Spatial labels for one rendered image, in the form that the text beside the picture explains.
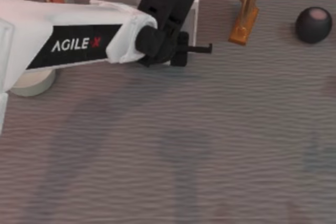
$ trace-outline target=robotic arm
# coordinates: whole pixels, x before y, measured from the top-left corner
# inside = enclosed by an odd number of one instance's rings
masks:
[[[193,2],[142,0],[136,8],[0,0],[0,134],[7,91],[24,72],[97,61],[185,67],[188,52],[210,54],[211,44],[190,47],[181,31]]]

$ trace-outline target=black ball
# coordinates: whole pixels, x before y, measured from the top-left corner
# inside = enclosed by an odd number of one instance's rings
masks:
[[[315,44],[324,40],[332,28],[330,13],[321,7],[309,7],[300,13],[295,23],[298,38]]]

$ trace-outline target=table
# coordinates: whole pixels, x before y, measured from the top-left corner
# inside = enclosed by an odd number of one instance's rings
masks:
[[[246,47],[239,5],[201,2],[187,68],[64,69],[10,96],[0,144],[3,224],[334,223],[336,43],[291,33],[335,1],[259,1]]]

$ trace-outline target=brown wooden tool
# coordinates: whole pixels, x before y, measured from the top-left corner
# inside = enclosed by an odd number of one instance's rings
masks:
[[[257,0],[240,0],[240,2],[240,12],[232,28],[229,41],[244,46],[252,31],[259,9],[256,7]]]

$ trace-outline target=agile-x logo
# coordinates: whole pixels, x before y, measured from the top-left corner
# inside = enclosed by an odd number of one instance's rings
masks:
[[[61,51],[69,51],[69,50],[85,50],[89,47],[97,48],[100,45],[101,37],[95,37],[90,39],[90,37],[86,38],[73,38],[73,39],[65,39],[63,41],[56,41],[54,47],[51,52],[61,52]]]
[[[54,31],[28,69],[107,58],[106,48],[121,25],[54,26]]]

